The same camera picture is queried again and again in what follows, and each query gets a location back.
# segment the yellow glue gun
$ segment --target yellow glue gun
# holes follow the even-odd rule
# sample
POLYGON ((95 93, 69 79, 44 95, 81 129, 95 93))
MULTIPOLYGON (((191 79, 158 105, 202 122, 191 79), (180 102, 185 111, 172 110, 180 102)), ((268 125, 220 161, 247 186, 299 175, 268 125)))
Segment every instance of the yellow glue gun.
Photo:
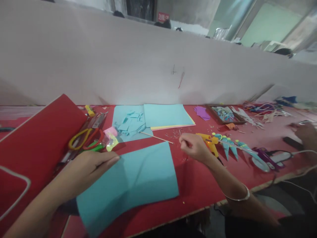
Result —
POLYGON ((207 146, 210 148, 211 152, 215 154, 216 157, 219 157, 218 151, 216 149, 215 144, 218 144, 218 138, 217 137, 211 137, 210 135, 196 133, 197 135, 201 136, 204 142, 207 144, 207 146))

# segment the bangle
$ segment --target bangle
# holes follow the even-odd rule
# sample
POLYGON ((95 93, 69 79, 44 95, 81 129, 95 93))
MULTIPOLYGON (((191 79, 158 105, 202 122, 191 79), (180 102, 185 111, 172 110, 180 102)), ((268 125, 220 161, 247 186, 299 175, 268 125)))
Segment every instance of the bangle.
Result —
POLYGON ((226 194, 224 194, 224 196, 230 200, 233 200, 233 201, 237 201, 237 202, 241 202, 241 201, 245 201, 245 200, 248 200, 249 197, 250 197, 250 191, 249 189, 247 188, 247 186, 245 184, 243 184, 245 186, 245 188, 247 189, 247 195, 245 196, 245 198, 242 198, 242 199, 233 199, 233 198, 230 198, 228 197, 226 194))

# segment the purple paper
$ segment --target purple paper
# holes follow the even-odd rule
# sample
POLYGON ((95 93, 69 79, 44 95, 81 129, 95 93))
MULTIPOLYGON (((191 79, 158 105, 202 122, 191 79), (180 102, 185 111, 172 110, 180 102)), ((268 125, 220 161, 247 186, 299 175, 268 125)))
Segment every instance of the purple paper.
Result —
POLYGON ((210 116, 206 112, 206 108, 197 106, 197 107, 194 107, 194 111, 197 113, 198 116, 200 116, 205 121, 210 120, 210 116))

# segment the paper scrap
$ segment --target paper scrap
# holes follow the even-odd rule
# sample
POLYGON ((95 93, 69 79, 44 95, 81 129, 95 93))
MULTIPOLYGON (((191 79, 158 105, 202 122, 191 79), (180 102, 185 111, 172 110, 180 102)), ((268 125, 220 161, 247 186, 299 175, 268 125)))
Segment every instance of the paper scrap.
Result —
POLYGON ((182 104, 144 104, 144 114, 147 127, 193 124, 182 104))
POLYGON ((96 238, 118 216, 143 204, 179 195, 168 142, 121 156, 76 200, 90 238, 96 238))
POLYGON ((200 116, 205 121, 210 120, 210 115, 206 112, 205 107, 200 107, 200 106, 194 107, 194 111, 196 112, 197 116, 200 116))
POLYGON ((150 136, 142 134, 140 131, 153 135, 151 129, 146 128, 143 105, 116 106, 113 113, 112 126, 118 131, 117 138, 119 142, 150 138, 150 136))

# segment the blue paper sheet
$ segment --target blue paper sheet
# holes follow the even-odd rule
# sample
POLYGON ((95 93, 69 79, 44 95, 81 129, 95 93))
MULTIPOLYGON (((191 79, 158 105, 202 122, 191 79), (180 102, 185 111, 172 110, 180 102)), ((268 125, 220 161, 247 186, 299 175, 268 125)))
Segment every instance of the blue paper sheet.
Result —
MULTIPOLYGON (((119 142, 150 138, 150 136, 136 131, 143 124, 145 124, 143 105, 121 105, 115 107, 112 119, 112 126, 115 127, 118 131, 122 129, 123 131, 125 131, 124 133, 129 133, 128 136, 119 133, 119 142)), ((153 135, 153 132, 150 128, 146 128, 142 131, 147 134, 153 135)))
POLYGON ((182 104, 144 104, 144 114, 146 127, 193 124, 182 104))
POLYGON ((76 199, 89 237, 95 238, 125 211, 178 195, 171 151, 163 142, 122 155, 76 199))

